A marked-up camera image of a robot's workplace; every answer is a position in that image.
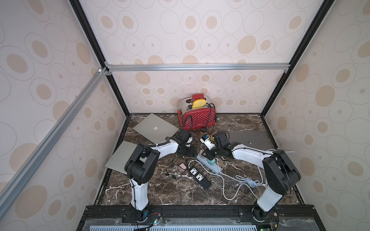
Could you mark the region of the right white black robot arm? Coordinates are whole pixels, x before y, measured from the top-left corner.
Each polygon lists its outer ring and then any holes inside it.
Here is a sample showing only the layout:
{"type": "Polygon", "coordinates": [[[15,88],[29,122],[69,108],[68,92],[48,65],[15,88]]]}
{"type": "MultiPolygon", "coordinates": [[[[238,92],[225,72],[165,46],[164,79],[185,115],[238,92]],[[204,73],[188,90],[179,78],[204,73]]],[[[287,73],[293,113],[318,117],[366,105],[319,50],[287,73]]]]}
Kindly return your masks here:
{"type": "Polygon", "coordinates": [[[239,142],[231,143],[225,131],[211,136],[204,135],[200,141],[206,145],[201,155],[209,160],[217,156],[232,156],[235,160],[246,161],[264,169],[266,189],[253,204],[251,211],[257,221],[265,220],[276,203],[301,180],[297,167],[281,149],[263,151],[239,142]]]}

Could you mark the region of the black power strip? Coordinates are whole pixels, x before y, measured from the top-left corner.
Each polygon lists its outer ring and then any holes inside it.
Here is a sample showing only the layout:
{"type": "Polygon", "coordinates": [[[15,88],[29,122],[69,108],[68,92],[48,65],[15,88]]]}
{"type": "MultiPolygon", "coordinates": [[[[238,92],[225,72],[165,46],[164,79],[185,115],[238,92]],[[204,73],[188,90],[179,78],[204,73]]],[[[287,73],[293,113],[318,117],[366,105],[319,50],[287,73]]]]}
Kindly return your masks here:
{"type": "Polygon", "coordinates": [[[195,167],[190,167],[189,173],[202,188],[209,189],[211,187],[212,183],[195,167]]]}

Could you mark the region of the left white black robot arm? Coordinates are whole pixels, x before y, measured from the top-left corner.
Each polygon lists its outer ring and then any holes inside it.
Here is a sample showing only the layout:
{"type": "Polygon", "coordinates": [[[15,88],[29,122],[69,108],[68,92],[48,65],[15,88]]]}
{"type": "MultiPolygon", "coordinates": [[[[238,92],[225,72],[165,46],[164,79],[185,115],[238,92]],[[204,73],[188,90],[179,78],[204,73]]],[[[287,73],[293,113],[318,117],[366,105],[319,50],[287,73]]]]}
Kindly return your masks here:
{"type": "Polygon", "coordinates": [[[158,160],[170,154],[178,154],[182,157],[196,155],[196,146],[192,143],[193,136],[191,134],[193,117],[189,115],[186,120],[190,120],[189,130],[184,128],[184,122],[174,136],[166,137],[162,143],[138,144],[125,165],[124,169],[132,188],[131,211],[140,221],[144,221],[148,216],[148,182],[154,174],[158,160]]]}

